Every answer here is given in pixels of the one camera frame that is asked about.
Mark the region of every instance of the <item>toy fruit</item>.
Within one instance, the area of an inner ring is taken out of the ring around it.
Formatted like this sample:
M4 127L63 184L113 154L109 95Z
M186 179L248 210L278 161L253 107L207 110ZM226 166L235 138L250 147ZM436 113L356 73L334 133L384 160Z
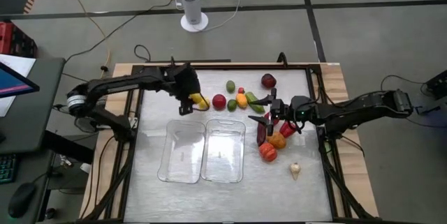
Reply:
M199 109L206 110L210 108L211 106L210 100L208 98L205 98L205 100L202 99L201 102L198 104Z
M264 143L259 147L259 154L261 157L268 162L274 161L277 156L277 150L270 143Z
M224 109L226 105L226 99L224 95L215 95L214 98L212 98L212 105L214 106L214 108L216 108L216 110Z
M262 105L252 105L251 104L251 102L258 100L258 98L252 92L247 92L245 94L245 97L247 98L247 101L249 102L249 105L253 109L253 111L255 111L257 113L265 112L264 107Z
M239 107L241 107L242 109L247 108L248 102L247 102L247 98L245 98L244 94L237 94L236 102L237 102L237 105L239 105Z
M234 112L234 110L236 110L236 107L237 107L236 100L230 99L228 101L228 104L226 104L226 107L230 112Z
M289 124L287 122L284 122L284 124L282 124L281 129L279 129L279 132L284 136L284 137L290 137L292 134L295 133L295 126L293 124L291 124L292 128L289 126Z
M265 117L265 119L268 119L268 118L270 117L270 112L267 112L267 113L264 115L264 117ZM279 123L279 119L275 119L275 120L273 120L273 126L276 126L278 123Z
M271 74L267 73L261 78L261 84L263 84L265 88L271 89L277 85L277 80Z
M258 123L258 135L256 136L256 142L258 143L258 147L264 144L265 136L266 136L265 126L261 123Z
M202 102L203 98L202 96L199 94L190 94L189 98L191 98L193 100L194 103L198 104L200 102Z
M301 166L295 162L294 164L290 165L289 169L291 170L293 179L294 180L298 179L298 175L301 171Z
M231 80L227 81L226 91L228 91L229 93L233 93L235 92L235 89L236 89L235 83Z
M283 149L287 144L286 139L280 132L273 132L273 135L267 136L265 139L276 149Z

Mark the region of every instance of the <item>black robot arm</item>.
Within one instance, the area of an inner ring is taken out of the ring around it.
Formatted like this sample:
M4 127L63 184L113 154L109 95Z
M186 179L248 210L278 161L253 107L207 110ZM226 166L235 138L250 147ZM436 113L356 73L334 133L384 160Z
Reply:
M403 91L374 91L341 103L318 103L306 96L294 96L290 105L276 98L277 90L272 89L264 99L252 102L254 105L271 105L270 119L249 116L264 124L267 134L273 133L273 119L293 122L301 133L308 121L314 125L325 125L330 137L338 138L347 129L381 117L406 118L413 112L408 94Z
M115 139L126 142L133 139L135 134L129 119L97 107L96 103L102 96L134 89L168 92L180 101L179 114L185 115L193 112L193 101L189 95L200 93L200 83L190 64L146 67L136 74L91 80L76 86L67 94L68 110L74 117L90 117L110 126Z

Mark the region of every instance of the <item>tower fan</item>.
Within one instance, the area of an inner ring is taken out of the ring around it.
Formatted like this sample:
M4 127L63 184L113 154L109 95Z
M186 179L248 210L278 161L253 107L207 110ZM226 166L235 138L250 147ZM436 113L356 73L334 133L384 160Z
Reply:
M200 0L182 0L184 15L180 20L183 29L199 32L208 25L208 17L201 12Z

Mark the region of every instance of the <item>concrete floor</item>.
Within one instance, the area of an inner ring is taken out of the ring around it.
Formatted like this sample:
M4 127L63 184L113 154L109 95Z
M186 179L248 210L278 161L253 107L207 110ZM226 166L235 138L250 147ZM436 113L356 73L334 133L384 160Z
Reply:
M144 9L165 0L83 0L89 11ZM299 4L303 0L241 0L242 5ZM353 3L417 0L311 0L312 3ZM204 6L232 6L234 0L209 0ZM31 13L80 12L75 0L36 0ZM447 6L342 8L314 10L327 61L340 62L351 97L378 90L381 79L397 74L425 81L446 69ZM231 13L212 13L212 24ZM100 17L105 32L127 17ZM136 44L146 45L153 60L232 59L274 61L280 51L289 61L318 61L305 10L247 11L224 27L190 34L179 27L180 15L148 15L134 19L111 39L112 62L139 61ZM36 40L41 57L67 57L101 39L84 18L18 20L15 23ZM97 78L105 61L105 46L69 62L65 72ZM78 81L62 77L57 102ZM418 105L424 98L418 86L389 80L389 89L401 88ZM412 119L442 124L434 117ZM63 135L78 134L69 116L53 113L48 128ZM445 223L447 219L446 129L423 128L408 121L380 119L359 127L379 214L392 221ZM66 195L54 202L63 204ZM77 212L78 209L67 209Z

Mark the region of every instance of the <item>transparent plastic tray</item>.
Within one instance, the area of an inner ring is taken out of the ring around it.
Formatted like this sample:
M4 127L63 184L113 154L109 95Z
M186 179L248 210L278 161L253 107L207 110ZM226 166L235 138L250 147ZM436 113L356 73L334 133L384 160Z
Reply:
M203 179L222 183L242 180L245 125L239 121L213 119L207 122Z
M196 183L200 178L204 146L205 126L202 123L169 121L158 178L166 182Z

